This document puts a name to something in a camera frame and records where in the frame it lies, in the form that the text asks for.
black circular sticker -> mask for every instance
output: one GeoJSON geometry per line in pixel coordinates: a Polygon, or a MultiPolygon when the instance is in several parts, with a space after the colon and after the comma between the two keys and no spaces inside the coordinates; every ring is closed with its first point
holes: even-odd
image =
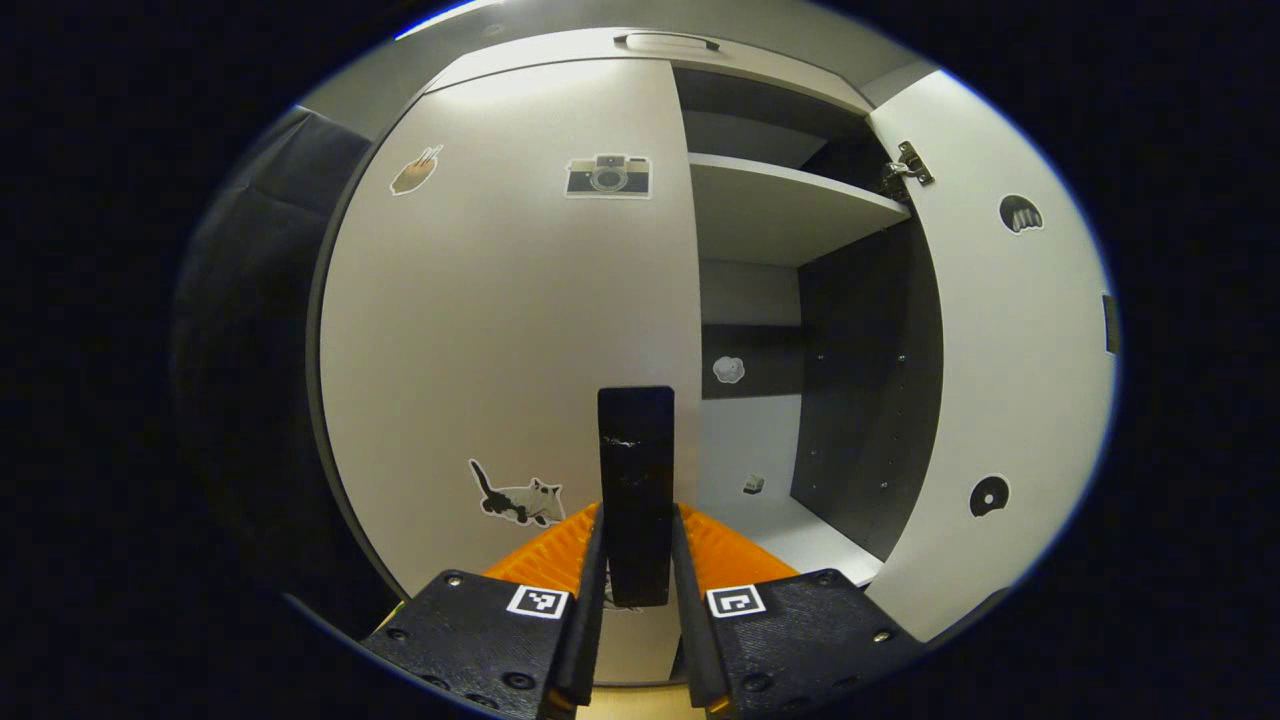
{"type": "Polygon", "coordinates": [[[1041,215],[1039,208],[1021,195],[1006,195],[1000,201],[1000,222],[1005,223],[1009,232],[1014,234],[1044,227],[1044,218],[1041,215]]]}
{"type": "Polygon", "coordinates": [[[973,495],[969,496],[969,511],[973,512],[974,518],[982,518],[1005,505],[1009,505],[1009,483],[1005,482],[1005,478],[996,475],[983,478],[973,488],[973,495]]]}

cat sticker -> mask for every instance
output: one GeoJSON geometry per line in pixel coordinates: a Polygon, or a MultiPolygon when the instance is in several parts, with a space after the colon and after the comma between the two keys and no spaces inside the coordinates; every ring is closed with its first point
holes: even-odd
{"type": "Polygon", "coordinates": [[[534,478],[525,487],[494,488],[489,484],[489,477],[485,475],[480,462],[475,460],[467,462],[471,464],[471,477],[484,493],[480,509],[489,515],[506,518],[517,525],[536,523],[541,528],[564,519],[564,506],[559,498],[559,491],[564,486],[549,486],[534,478]]]}

cloud sticker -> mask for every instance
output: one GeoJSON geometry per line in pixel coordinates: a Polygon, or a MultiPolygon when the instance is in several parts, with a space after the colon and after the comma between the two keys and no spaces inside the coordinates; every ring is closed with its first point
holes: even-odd
{"type": "Polygon", "coordinates": [[[742,379],[746,374],[746,368],[742,366],[741,357],[723,356],[712,365],[712,372],[716,373],[716,379],[724,384],[733,384],[742,379]]]}

camera sticker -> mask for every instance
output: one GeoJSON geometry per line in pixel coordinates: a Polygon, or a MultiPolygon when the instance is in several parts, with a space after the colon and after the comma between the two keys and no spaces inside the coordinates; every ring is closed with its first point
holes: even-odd
{"type": "Polygon", "coordinates": [[[392,181],[392,195],[407,195],[422,187],[426,178],[431,177],[435,168],[440,165],[440,150],[444,150],[443,145],[428,147],[421,155],[401,168],[399,174],[392,181]]]}
{"type": "Polygon", "coordinates": [[[566,197],[649,200],[653,164],[630,152],[598,152],[590,159],[570,160],[566,197]]]}

orange gripper pad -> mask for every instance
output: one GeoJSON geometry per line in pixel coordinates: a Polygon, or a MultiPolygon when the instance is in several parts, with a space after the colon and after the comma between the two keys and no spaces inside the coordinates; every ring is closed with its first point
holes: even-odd
{"type": "Polygon", "coordinates": [[[689,538],[689,553],[694,559],[699,596],[709,589],[753,585],[800,574],[760,546],[692,507],[681,503],[680,516],[685,520],[685,536],[689,538]]]}
{"type": "Polygon", "coordinates": [[[568,591],[577,597],[586,543],[591,539],[595,510],[599,505],[593,502],[562,523],[543,530],[520,550],[489,568],[484,577],[536,588],[568,591]]]}

